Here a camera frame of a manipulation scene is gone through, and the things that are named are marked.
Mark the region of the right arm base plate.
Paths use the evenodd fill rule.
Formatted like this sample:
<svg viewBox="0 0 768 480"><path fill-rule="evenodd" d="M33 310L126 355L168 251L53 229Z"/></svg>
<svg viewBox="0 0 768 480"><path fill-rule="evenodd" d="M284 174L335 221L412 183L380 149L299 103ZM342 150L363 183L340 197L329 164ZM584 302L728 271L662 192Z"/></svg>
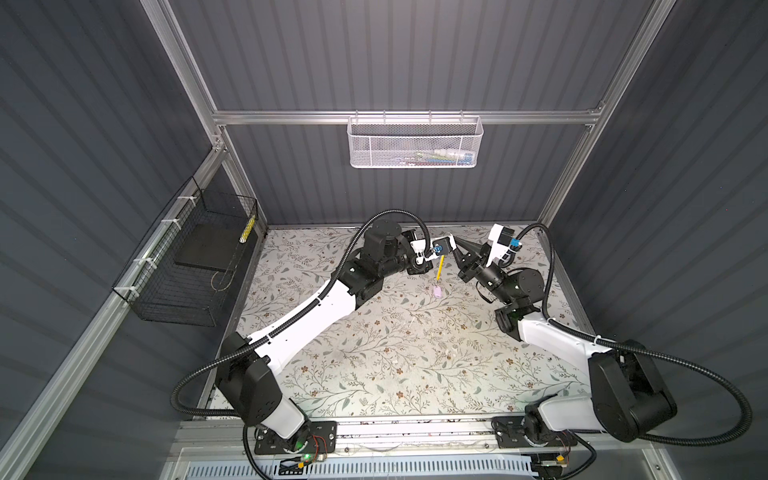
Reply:
<svg viewBox="0 0 768 480"><path fill-rule="evenodd" d="M491 418L491 429L500 449L537 448L526 434L523 415L505 415Z"/></svg>

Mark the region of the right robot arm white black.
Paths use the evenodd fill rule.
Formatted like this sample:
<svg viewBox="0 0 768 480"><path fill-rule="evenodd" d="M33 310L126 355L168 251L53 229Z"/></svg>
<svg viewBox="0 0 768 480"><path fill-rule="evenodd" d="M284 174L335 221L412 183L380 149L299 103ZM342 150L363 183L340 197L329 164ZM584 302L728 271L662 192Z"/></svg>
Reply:
<svg viewBox="0 0 768 480"><path fill-rule="evenodd" d="M676 402L652 358L600 346L549 322L542 310L543 276L531 268L505 272L509 250L463 239L456 244L460 278L487 291L487 302L500 301L494 312L499 329L588 376L586 394L546 394L526 406L522 427L531 444L542 446L567 431L606 432L631 442L676 416Z"/></svg>

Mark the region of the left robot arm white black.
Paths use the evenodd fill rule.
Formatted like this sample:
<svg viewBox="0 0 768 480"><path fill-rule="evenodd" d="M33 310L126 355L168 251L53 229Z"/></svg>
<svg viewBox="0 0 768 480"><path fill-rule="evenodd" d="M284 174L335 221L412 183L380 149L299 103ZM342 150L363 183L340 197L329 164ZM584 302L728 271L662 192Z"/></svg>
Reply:
<svg viewBox="0 0 768 480"><path fill-rule="evenodd" d="M282 392L277 376L329 326L376 297L386 277L427 273L434 259L456 247L452 236L433 238L423 223L417 238L388 219L389 213L375 215L358 230L331 278L310 298L271 325L224 341L222 356L242 354L216 367L215 386L246 426L267 428L292 451L307 443L310 421Z"/></svg>

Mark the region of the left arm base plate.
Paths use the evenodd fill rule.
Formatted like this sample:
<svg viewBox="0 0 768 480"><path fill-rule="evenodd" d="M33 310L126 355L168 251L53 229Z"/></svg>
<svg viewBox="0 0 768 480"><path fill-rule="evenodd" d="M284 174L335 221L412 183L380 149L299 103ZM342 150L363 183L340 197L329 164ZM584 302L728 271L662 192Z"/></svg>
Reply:
<svg viewBox="0 0 768 480"><path fill-rule="evenodd" d="M253 452L257 455L310 455L333 453L338 423L308 420L291 437L282 438L275 431L258 427L253 434Z"/></svg>

